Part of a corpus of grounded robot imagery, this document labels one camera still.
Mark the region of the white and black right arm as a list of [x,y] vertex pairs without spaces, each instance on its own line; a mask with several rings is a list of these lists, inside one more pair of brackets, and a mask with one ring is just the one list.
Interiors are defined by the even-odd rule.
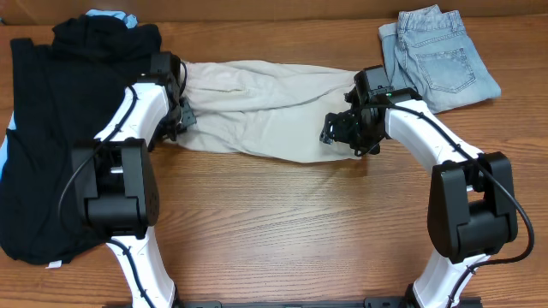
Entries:
[[479,307],[463,288],[518,232],[512,167],[502,152],[484,153],[452,133],[407,88],[362,90],[345,96],[349,110],[329,113],[326,144],[348,144],[356,156],[377,154],[383,139],[404,145],[431,176],[427,230],[433,253],[401,297],[368,298],[366,307]]

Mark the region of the beige cotton shorts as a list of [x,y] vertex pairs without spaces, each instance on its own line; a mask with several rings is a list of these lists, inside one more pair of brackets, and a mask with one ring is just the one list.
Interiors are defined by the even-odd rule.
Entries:
[[193,151],[243,152],[298,163],[354,158],[324,144],[325,116],[348,110],[354,72],[264,61],[190,62],[184,91],[196,122],[176,144]]

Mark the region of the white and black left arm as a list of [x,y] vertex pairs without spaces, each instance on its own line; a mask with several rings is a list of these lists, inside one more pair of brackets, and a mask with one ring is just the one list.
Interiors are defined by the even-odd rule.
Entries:
[[173,138],[193,120],[181,98],[186,78],[142,74],[109,123],[72,151],[69,181],[80,219],[116,256],[133,307],[182,306],[156,240],[160,200],[149,150],[157,137]]

